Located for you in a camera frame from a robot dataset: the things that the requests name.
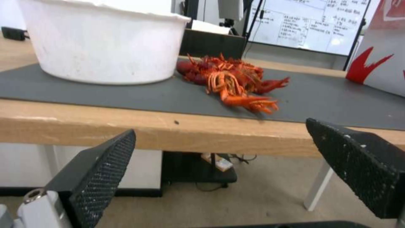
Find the white bucket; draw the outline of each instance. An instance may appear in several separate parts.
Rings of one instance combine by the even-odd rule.
[[[173,75],[190,18],[85,1],[19,0],[44,71],[97,84],[142,84]]]

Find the gray carpet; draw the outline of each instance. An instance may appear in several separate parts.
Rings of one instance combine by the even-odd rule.
[[[194,184],[174,183],[164,187],[162,198],[114,198],[97,227],[204,227],[321,220],[394,227],[394,219],[376,218],[336,175],[315,211],[306,211],[303,199],[320,169],[320,159],[260,156],[250,165],[234,163],[238,181],[227,189],[201,192]],[[0,203],[13,212],[20,202],[21,198],[0,197]]]

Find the wooden table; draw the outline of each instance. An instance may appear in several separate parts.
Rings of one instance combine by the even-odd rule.
[[[343,71],[248,61],[269,69],[345,76]],[[0,38],[0,71],[36,62],[29,41]],[[129,128],[136,131],[138,149],[320,157],[304,123],[0,99],[0,142],[93,146]],[[405,150],[405,131],[353,129],[376,133]]]

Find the table mat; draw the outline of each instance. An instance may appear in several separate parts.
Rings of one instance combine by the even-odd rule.
[[[109,86],[53,77],[38,64],[0,73],[0,97],[135,110],[305,122],[308,117],[343,126],[405,130],[405,98],[339,77],[264,70],[264,79],[291,77],[287,87],[267,94],[279,111],[254,114],[227,107],[218,95],[181,79],[145,85]]]

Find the red crayfish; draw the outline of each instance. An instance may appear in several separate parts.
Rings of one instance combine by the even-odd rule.
[[[222,54],[217,57],[203,57],[196,61],[177,63],[177,71],[184,80],[207,86],[207,93],[219,93],[225,105],[242,106],[252,112],[271,114],[278,110],[276,100],[269,97],[251,96],[249,93],[263,94],[275,88],[287,86],[289,77],[282,80],[262,81],[263,69],[242,60],[225,59]]]

